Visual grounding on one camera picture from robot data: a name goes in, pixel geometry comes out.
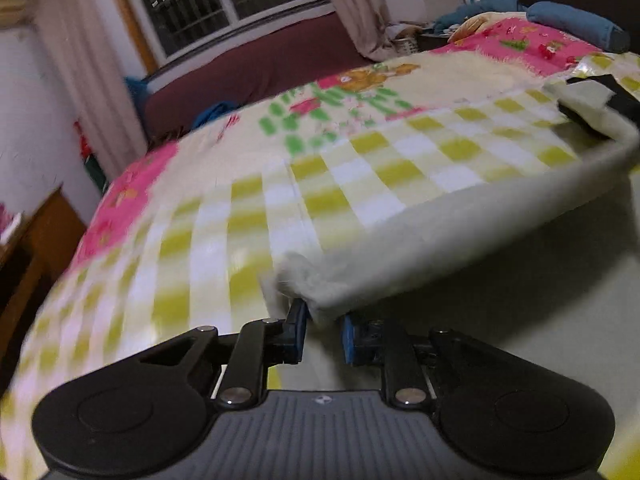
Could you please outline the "wooden cabinet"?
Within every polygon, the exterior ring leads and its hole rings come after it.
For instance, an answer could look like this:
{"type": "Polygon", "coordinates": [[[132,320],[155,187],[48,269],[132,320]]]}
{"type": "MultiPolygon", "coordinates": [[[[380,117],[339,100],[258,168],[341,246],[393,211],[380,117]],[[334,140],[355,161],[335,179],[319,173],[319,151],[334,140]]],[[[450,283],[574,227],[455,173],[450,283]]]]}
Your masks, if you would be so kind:
{"type": "Polygon", "coordinates": [[[85,222],[56,188],[1,248],[2,390],[9,387],[38,310],[85,232],[85,222]]]}

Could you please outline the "beige curtain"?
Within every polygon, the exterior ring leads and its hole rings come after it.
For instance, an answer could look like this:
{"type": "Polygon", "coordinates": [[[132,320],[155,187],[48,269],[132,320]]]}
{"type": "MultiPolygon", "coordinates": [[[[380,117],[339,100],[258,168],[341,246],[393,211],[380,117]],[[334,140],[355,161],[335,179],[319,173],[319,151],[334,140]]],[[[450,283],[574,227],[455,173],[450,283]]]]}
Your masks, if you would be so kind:
{"type": "Polygon", "coordinates": [[[27,0],[106,176],[114,180],[148,149],[115,49],[94,0],[27,0]]]}
{"type": "Polygon", "coordinates": [[[390,60],[397,55],[386,36],[390,16],[385,0],[331,0],[337,16],[356,50],[374,62],[390,60]]]}

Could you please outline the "pink floral blanket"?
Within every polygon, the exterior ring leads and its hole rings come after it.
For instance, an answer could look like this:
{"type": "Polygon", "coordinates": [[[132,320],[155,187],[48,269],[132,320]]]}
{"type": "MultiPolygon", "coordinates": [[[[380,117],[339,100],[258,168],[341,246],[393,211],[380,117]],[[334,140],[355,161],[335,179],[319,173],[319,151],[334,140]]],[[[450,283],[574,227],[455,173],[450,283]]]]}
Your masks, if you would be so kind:
{"type": "Polygon", "coordinates": [[[275,162],[431,110],[465,108],[573,68],[596,47],[521,13],[473,18],[445,47],[292,84],[262,101],[218,104],[215,116],[133,162],[108,188],[73,266],[119,245],[154,202],[244,178],[275,162]]]}

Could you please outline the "black folded garment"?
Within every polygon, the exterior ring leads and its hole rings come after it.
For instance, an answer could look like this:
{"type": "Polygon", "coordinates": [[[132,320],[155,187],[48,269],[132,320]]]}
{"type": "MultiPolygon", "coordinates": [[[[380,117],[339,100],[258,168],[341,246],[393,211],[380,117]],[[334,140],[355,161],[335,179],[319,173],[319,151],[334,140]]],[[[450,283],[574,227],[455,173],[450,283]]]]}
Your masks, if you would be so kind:
{"type": "Polygon", "coordinates": [[[590,136],[639,139],[639,100],[611,74],[570,78],[554,88],[559,111],[590,136]]]}

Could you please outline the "green checkered bed sheet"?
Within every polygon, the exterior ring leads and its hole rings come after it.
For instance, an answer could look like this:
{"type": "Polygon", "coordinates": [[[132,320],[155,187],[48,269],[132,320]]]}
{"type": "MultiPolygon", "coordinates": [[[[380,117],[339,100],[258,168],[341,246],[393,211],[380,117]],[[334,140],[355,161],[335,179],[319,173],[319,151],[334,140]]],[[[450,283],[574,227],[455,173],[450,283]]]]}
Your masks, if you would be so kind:
{"type": "MultiPolygon", "coordinates": [[[[46,471],[30,430],[52,389],[201,325],[232,333],[273,315],[262,282],[427,204],[424,233],[456,232],[439,255],[462,252],[502,211],[512,188],[541,174],[582,174],[602,143],[556,106],[550,81],[479,91],[406,110],[351,132],[328,126],[358,113],[355,92],[310,91],[320,105],[290,114],[285,93],[198,129],[135,162],[112,185],[73,260],[42,300],[1,400],[1,472],[46,471]]],[[[616,187],[578,182],[582,206],[394,312],[412,330],[449,325],[599,391],[616,437],[602,470],[634,479],[639,443],[639,177],[616,187]]]]}

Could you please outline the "light green pants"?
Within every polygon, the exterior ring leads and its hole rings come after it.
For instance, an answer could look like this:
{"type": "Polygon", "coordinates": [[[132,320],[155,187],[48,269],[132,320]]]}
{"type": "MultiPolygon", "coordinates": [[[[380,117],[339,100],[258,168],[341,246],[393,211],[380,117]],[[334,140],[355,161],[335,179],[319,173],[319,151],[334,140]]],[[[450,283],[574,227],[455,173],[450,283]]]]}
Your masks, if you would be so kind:
{"type": "MultiPolygon", "coordinates": [[[[317,324],[457,272],[608,192],[639,139],[601,140],[538,177],[454,192],[396,214],[348,246],[289,254],[269,299],[303,300],[317,324]]],[[[614,432],[602,396],[496,350],[500,375],[437,408],[394,408],[378,390],[275,391],[252,419],[249,479],[594,479],[614,432]]]]}

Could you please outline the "blue pillow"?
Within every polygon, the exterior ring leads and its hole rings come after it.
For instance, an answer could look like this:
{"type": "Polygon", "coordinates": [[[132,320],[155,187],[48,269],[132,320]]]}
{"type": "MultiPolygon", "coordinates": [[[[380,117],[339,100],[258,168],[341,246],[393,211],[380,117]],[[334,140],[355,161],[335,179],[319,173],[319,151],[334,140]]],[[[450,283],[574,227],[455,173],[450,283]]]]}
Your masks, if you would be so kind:
{"type": "Polygon", "coordinates": [[[521,18],[568,32],[570,36],[606,52],[624,53],[631,49],[628,32],[607,18],[551,1],[524,6],[520,0],[477,0],[462,4],[454,12],[436,18],[430,31],[435,35],[443,35],[454,26],[456,30],[448,41],[458,41],[507,18],[521,18]]]}

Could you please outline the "beige left curtain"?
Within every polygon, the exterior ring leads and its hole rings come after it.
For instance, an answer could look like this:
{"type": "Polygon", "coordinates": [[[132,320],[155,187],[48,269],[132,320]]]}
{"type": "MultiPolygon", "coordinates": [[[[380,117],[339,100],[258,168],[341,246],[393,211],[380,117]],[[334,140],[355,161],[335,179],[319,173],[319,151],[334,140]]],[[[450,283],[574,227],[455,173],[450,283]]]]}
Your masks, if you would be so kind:
{"type": "Polygon", "coordinates": [[[106,176],[114,180],[148,149],[115,49],[94,0],[27,0],[106,176]]]}

